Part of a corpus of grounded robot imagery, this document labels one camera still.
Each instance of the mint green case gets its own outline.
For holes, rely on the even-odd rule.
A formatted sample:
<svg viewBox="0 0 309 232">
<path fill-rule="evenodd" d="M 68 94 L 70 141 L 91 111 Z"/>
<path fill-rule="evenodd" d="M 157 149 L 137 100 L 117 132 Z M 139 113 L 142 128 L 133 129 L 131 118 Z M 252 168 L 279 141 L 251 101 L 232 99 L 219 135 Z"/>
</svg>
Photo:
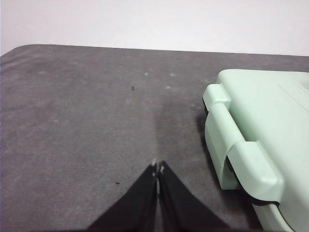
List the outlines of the mint green case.
<svg viewBox="0 0 309 232">
<path fill-rule="evenodd" d="M 309 231 L 309 73 L 223 70 L 207 86 L 205 138 L 222 189 L 254 206 L 264 229 Z"/>
</svg>

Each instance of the gray fabric surface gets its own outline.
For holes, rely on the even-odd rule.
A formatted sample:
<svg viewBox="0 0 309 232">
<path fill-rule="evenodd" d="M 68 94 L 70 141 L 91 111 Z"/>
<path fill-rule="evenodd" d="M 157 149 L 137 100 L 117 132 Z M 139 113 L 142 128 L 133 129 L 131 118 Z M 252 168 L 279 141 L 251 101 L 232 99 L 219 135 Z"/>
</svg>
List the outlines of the gray fabric surface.
<svg viewBox="0 0 309 232">
<path fill-rule="evenodd" d="M 309 57 L 60 45 L 2 56 L 2 231 L 85 228 L 155 157 L 230 226 L 259 228 L 241 193 L 220 190 L 204 142 L 202 94 L 227 68 L 308 72 Z"/>
</svg>

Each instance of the white wall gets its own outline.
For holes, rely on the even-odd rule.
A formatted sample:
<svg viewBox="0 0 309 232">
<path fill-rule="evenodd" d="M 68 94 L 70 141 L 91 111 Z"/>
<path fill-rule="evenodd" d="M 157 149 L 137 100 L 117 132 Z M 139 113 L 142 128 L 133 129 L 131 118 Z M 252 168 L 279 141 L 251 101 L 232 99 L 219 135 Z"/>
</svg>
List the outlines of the white wall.
<svg viewBox="0 0 309 232">
<path fill-rule="evenodd" d="M 2 0 L 1 54 L 25 44 L 309 56 L 309 1 Z"/>
</svg>

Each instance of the plastic storage box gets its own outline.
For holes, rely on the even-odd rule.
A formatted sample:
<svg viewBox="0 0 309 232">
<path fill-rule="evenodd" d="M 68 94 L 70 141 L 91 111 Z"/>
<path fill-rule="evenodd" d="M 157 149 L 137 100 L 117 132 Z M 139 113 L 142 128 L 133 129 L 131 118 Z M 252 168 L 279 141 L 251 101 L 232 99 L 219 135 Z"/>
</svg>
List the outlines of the plastic storage box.
<svg viewBox="0 0 309 232">
<path fill-rule="evenodd" d="M 221 188 L 263 202 L 265 230 L 308 232 L 309 73 L 223 70 L 203 100 Z"/>
</svg>

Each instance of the gray mat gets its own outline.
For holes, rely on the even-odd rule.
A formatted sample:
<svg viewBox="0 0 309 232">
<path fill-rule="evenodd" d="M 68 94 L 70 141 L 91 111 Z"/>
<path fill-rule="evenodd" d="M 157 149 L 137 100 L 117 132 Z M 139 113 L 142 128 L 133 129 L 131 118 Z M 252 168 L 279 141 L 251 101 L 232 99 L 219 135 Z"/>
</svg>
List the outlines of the gray mat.
<svg viewBox="0 0 309 232">
<path fill-rule="evenodd" d="M 60 45 L 2 56 L 2 231 L 85 228 L 155 157 L 230 226 L 259 228 L 244 195 L 220 190 L 204 142 L 202 94 L 227 68 L 309 71 L 309 57 Z"/>
</svg>

